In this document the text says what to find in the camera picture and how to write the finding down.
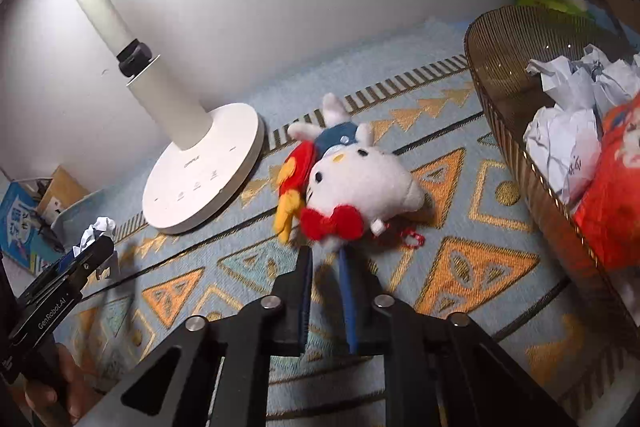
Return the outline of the person's left hand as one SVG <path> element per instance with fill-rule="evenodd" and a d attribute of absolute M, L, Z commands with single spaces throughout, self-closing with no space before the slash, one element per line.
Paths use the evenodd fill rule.
<path fill-rule="evenodd" d="M 103 398 L 86 380 L 70 351 L 55 343 L 58 384 L 46 385 L 41 379 L 26 381 L 26 404 L 35 415 L 37 426 L 75 426 Z"/>

